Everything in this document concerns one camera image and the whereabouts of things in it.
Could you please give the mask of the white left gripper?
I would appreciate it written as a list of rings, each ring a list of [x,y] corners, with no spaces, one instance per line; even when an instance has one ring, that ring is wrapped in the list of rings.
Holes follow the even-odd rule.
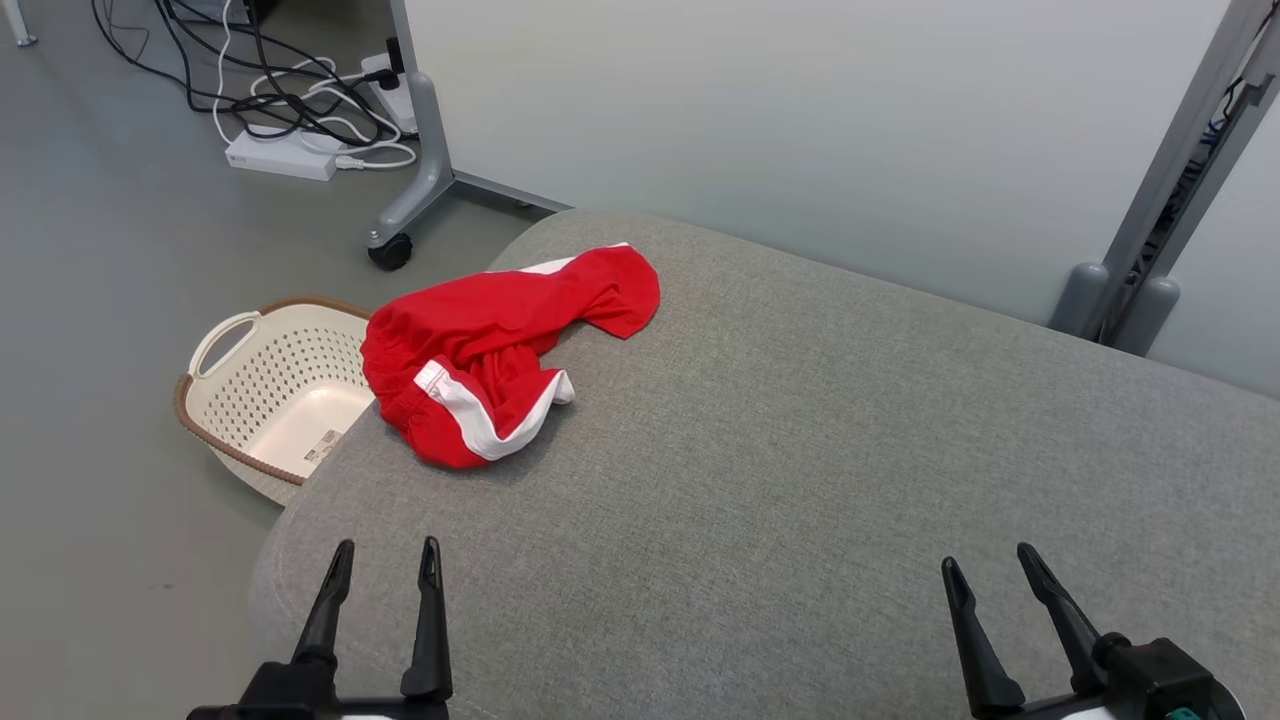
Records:
[[[428,536],[419,565],[419,615],[402,696],[343,700],[337,694],[335,642],[349,593],[355,542],[343,539],[303,624],[292,662],[265,662],[232,705],[192,708],[186,720],[449,720],[453,696],[442,550]]]

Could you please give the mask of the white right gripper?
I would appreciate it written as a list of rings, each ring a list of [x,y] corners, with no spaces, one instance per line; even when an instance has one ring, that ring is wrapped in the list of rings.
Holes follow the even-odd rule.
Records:
[[[1076,694],[1025,703],[1021,687],[1005,671],[977,616],[977,598],[959,562],[947,556],[941,574],[970,715],[975,720],[1117,720],[1105,707],[1105,698],[1094,694],[1106,680],[1093,659],[1100,633],[1033,544],[1020,542],[1018,560],[1033,596],[1050,614]]]

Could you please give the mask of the red white shorts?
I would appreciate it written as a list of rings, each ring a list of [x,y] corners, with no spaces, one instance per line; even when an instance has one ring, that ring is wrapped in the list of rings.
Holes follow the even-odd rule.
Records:
[[[575,401],[568,373],[541,363],[570,327],[627,340],[659,306],[659,275],[628,243],[466,275],[378,309],[364,375],[421,461],[480,468],[527,447],[553,407]]]

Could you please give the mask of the cream plastic laundry basket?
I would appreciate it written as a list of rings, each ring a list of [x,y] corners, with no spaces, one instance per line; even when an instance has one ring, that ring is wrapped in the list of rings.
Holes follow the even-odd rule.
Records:
[[[283,299],[227,318],[178,380],[178,421],[237,478],[285,507],[374,401],[360,352],[370,311]]]

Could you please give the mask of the grey wheeled partition stand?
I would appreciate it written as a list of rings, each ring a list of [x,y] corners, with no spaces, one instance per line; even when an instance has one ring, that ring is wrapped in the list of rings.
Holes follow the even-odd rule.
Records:
[[[416,174],[403,191],[378,215],[365,240],[367,256],[383,272],[396,272],[410,261],[413,241],[410,227],[435,205],[457,182],[509,199],[521,208],[543,211],[567,211],[570,205],[534,193],[479,178],[468,173],[457,176],[442,119],[436,87],[419,67],[419,54],[413,49],[413,31],[410,24],[410,0],[387,0],[394,23],[399,55],[406,70],[410,100],[419,133],[419,160]]]

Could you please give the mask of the white flat power strip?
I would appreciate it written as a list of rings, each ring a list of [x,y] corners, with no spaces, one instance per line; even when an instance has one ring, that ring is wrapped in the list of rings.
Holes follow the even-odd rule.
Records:
[[[224,151],[230,167],[328,182],[337,173],[337,155],[347,145],[328,135],[294,131],[275,138],[259,138],[242,131]]]

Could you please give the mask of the white upright power strip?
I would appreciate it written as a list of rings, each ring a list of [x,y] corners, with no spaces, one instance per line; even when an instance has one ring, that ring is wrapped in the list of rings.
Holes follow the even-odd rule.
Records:
[[[385,117],[399,128],[402,135],[416,135],[417,122],[402,63],[394,60],[390,54],[383,53],[366,56],[361,61],[361,72],[364,76],[374,76],[369,83],[381,104]]]

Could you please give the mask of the grey partition post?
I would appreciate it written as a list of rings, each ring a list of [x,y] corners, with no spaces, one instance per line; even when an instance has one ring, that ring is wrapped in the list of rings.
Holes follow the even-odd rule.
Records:
[[[1101,263],[1071,269],[1047,327],[1144,356],[1181,299],[1178,259],[1280,97],[1280,0],[1230,0]]]

